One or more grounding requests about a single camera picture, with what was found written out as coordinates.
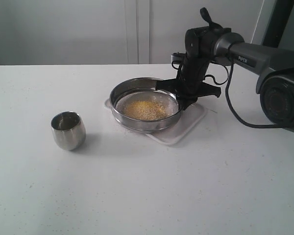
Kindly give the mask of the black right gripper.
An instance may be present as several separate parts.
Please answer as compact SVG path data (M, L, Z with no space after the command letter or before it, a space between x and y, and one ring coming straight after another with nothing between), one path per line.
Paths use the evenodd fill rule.
M208 58L185 56L178 67L176 78L157 81L155 88L175 94L179 110L183 111L196 103L199 97L220 97L221 88L204 82L209 64Z

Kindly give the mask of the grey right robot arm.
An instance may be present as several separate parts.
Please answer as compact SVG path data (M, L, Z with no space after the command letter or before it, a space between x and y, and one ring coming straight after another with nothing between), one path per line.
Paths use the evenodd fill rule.
M258 76L255 91L270 124L252 124L241 117L238 121L255 129L294 132L294 51L246 43L240 34L215 23L206 8L199 12L207 26L187 30L185 53L171 57L178 65L176 78L158 81L156 89L175 94L187 108L199 97L221 95L219 83L204 81L210 64L238 65Z

